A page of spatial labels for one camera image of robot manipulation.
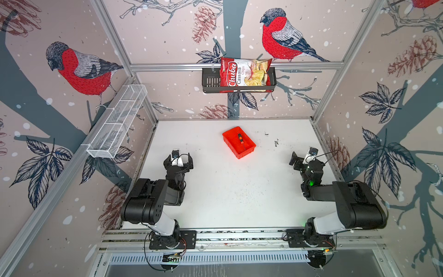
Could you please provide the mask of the orange black handled screwdriver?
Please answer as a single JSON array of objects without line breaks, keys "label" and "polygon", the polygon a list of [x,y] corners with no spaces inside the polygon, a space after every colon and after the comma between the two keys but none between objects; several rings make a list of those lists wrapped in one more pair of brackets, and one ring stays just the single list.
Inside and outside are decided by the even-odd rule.
[{"label": "orange black handled screwdriver", "polygon": [[243,149],[246,151],[246,144],[245,144],[245,141],[243,139],[243,135],[241,133],[238,133],[237,136],[238,136],[238,139],[239,139],[241,145],[243,146]]}]

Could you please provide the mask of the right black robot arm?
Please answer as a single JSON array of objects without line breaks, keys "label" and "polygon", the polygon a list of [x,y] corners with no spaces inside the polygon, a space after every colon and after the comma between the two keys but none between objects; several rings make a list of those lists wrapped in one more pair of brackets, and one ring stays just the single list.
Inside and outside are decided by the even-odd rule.
[{"label": "right black robot arm", "polygon": [[308,247],[334,247],[333,236],[350,230],[383,229],[387,213],[371,188],[361,181],[321,183],[326,163],[317,159],[318,149],[310,148],[305,157],[292,153],[289,165],[302,177],[303,197],[311,202],[334,202],[336,211],[309,218],[304,230],[287,230],[290,247],[304,243]]}]

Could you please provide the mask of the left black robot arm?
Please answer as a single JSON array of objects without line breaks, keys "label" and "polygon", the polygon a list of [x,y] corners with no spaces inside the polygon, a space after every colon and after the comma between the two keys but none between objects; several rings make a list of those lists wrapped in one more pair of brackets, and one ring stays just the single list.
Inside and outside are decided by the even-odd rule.
[{"label": "left black robot arm", "polygon": [[169,217],[164,206],[179,207],[185,197],[185,174],[193,169],[190,154],[178,150],[165,159],[164,179],[139,178],[121,208],[121,219],[150,229],[150,250],[187,250],[196,247],[196,232],[181,230],[176,219]]}]

